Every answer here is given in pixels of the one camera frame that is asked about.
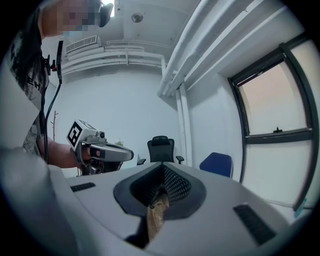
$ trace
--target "round ceiling fixture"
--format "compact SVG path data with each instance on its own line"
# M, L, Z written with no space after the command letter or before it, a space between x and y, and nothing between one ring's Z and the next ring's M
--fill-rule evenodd
M141 13L136 12L132 14L131 19L134 23L139 23L144 19L144 16Z

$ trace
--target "bright light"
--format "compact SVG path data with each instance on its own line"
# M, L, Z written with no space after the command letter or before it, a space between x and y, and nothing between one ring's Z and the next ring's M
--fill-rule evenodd
M115 0L101 0L101 2L104 5L112 3L113 4L113 9L112 9L112 12L111 12L111 17L115 16Z

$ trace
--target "black mesh chair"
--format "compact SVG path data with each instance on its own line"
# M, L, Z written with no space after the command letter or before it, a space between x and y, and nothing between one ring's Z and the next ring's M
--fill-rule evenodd
M175 141L172 138L167 136L156 136L152 140L149 140L148 149L150 154L150 162L171 162L175 161L174 159L174 148ZM182 156L176 156L179 164L184 161ZM141 159L138 161L137 165L143 165L146 159Z

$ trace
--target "black window frame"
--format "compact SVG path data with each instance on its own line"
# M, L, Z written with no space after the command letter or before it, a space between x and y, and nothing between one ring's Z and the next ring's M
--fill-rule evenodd
M291 49L308 41L309 38L306 33L302 33L297 37L291 39L287 43L281 43L278 48L271 51L264 57L260 58L253 64L249 65L242 71L228 77L228 82L236 102L238 114L240 117L241 134L242 134L242 165L240 174L240 183L243 183L246 167L246 146L248 144L275 144L288 143L312 140L312 150L309 168L307 170L306 179L299 193L299 196L293 204L293 210L296 211L303 203L309 187L311 185L319 151L319 121L318 111L312 89L309 81L300 66L298 60L291 52ZM242 99L239 87L243 86L252 79L260 76L264 72L272 69L278 64L285 62L293 75L297 84L304 108L306 128L295 129L290 131L280 131L268 134L250 135L248 117L244 101Z

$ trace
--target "teal object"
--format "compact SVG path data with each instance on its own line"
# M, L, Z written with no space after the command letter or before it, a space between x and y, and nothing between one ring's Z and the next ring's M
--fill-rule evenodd
M305 203L306 203L307 199L303 199L302 204L300 204L299 208L294 212L294 217L298 218L300 213L302 212L302 210L304 209Z

